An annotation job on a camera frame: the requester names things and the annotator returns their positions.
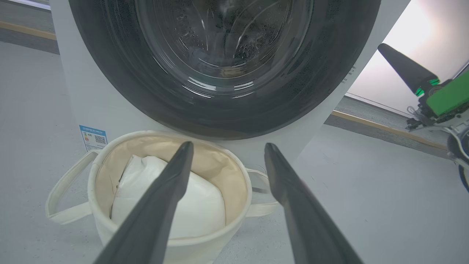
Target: green light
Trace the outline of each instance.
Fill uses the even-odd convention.
[[[438,78],[437,78],[437,79],[433,79],[433,80],[430,80],[430,81],[428,81],[428,82],[429,82],[431,85],[435,86],[435,85],[439,84],[439,79],[438,79]]]
[[[420,96],[420,95],[422,95],[423,93],[424,93],[424,91],[423,91],[422,89],[418,88],[418,89],[417,89],[417,92],[415,92],[415,95],[416,95],[416,96]]]

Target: wooden trim strip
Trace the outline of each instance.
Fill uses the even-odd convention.
[[[353,122],[357,122],[357,123],[361,123],[361,124],[365,124],[365,125],[369,125],[369,126],[372,126],[372,127],[375,127],[375,128],[378,128],[378,129],[381,129],[381,130],[384,130],[384,131],[387,131],[389,133],[392,133],[392,134],[395,134],[395,135],[398,135],[398,136],[402,136],[402,137],[405,137],[405,138],[408,138],[408,139],[411,139],[411,140],[415,140],[415,141],[418,141],[420,143],[423,143],[423,144],[426,144],[426,145],[429,145],[431,147],[435,147],[435,148],[440,148],[440,149],[444,149],[444,150],[447,150],[446,146],[443,146],[441,144],[438,144],[438,143],[435,143],[435,142],[431,142],[429,140],[426,140],[426,139],[423,139],[417,135],[414,135],[414,134],[411,134],[409,132],[405,132],[405,131],[402,131],[402,130],[399,130],[399,129],[395,129],[395,128],[392,128],[392,127],[389,127],[389,126],[385,126],[385,125],[382,125],[382,124],[378,124],[378,123],[375,123],[373,121],[370,121],[370,120],[366,120],[366,119],[363,119],[363,118],[359,118],[359,117],[356,117],[356,116],[352,116],[352,115],[349,115],[349,114],[346,114],[346,113],[342,113],[342,112],[339,112],[339,111],[332,111],[332,114],[333,116],[337,116],[337,117],[341,117],[341,118],[344,118],[344,119],[347,119],[347,120],[350,120],[350,121],[353,121]]]
[[[57,40],[54,33],[41,31],[41,30],[37,30],[37,29],[33,29],[33,28],[21,26],[21,25],[11,24],[7,22],[3,22],[3,21],[0,21],[0,28],[8,29],[11,31],[16,31],[16,32],[20,32],[20,33],[24,33],[28,35],[33,35],[33,36],[41,37],[45,39]]]

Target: basket handle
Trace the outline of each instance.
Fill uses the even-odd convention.
[[[255,173],[267,185],[270,193],[269,177],[260,171],[246,169],[247,172]],[[249,206],[246,217],[261,217],[273,213],[279,205],[279,202],[254,203]]]
[[[57,205],[70,185],[72,185],[73,181],[91,162],[94,161],[98,154],[98,150],[92,150],[86,153],[62,176],[54,188],[52,188],[52,191],[49,193],[47,201],[45,202],[45,215],[48,219],[55,223],[65,225],[91,214],[88,202],[84,202],[60,212],[57,212]]]

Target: blue and white sticker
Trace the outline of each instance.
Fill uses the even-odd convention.
[[[94,149],[103,149],[107,145],[105,131],[83,125],[80,126],[80,131],[82,132],[86,152]]]

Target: qr code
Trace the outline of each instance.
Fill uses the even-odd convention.
[[[106,139],[104,137],[100,137],[100,136],[95,135],[94,139],[96,140],[96,143],[106,144]]]

